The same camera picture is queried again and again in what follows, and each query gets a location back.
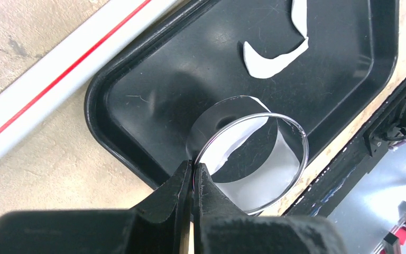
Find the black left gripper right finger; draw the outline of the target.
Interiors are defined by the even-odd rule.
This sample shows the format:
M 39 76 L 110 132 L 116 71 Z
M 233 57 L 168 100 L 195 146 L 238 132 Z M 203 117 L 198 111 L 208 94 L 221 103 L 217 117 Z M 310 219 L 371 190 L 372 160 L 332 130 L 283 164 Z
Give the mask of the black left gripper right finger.
M 250 216 L 212 181 L 204 164 L 194 176 L 195 253 L 346 253 L 325 217 Z

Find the white dough ball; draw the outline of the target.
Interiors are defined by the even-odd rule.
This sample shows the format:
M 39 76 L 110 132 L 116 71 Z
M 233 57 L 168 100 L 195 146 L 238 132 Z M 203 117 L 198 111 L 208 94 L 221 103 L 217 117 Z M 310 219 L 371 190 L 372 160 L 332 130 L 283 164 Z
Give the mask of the white dough ball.
M 246 115 L 269 112 L 270 110 L 256 97 L 244 96 L 235 101 L 240 102 L 241 110 L 250 110 Z M 207 164 L 210 174 L 219 171 L 227 162 L 229 156 L 258 129 L 267 122 L 266 117 L 258 117 L 251 120 L 245 120 L 229 128 L 214 141 L 207 152 L 211 152 L 208 158 L 202 158 L 201 161 Z

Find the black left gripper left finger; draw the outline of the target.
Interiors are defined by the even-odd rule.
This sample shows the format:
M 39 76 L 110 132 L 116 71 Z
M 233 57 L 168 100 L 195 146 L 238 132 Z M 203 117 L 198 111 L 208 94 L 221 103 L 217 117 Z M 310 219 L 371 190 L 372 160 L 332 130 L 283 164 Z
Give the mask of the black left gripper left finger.
M 187 253 L 192 163 L 128 210 L 15 211 L 0 217 L 0 253 Z

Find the black baking tray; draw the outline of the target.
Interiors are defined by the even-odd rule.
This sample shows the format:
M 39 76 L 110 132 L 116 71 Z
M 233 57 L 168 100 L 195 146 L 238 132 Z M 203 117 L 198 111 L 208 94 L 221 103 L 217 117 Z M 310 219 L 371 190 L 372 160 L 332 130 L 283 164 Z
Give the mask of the black baking tray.
M 302 41 L 290 1 L 190 1 L 105 65 L 85 96 L 94 138 L 157 188 L 182 161 L 199 115 L 236 95 L 295 119 L 313 160 L 383 90 L 398 57 L 398 1 L 308 1 L 309 48 L 268 79 L 243 63 Z

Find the white dough scrap strip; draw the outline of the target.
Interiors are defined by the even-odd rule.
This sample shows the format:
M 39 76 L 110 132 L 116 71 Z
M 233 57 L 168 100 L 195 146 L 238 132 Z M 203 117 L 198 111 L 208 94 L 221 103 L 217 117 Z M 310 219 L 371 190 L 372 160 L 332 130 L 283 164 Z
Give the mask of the white dough scrap strip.
M 303 41 L 292 51 L 266 58 L 260 55 L 247 41 L 243 43 L 243 62 L 251 77 L 268 79 L 284 70 L 309 48 L 308 5 L 304 0 L 293 0 L 290 13 L 291 21 L 303 37 Z

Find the white PVC pipe frame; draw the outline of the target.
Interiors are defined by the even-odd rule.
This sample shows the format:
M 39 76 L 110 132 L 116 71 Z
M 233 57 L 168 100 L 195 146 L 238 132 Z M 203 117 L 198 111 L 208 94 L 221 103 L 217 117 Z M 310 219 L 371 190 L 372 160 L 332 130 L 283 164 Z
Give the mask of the white PVC pipe frame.
M 0 93 L 0 159 L 175 1 L 109 1 Z

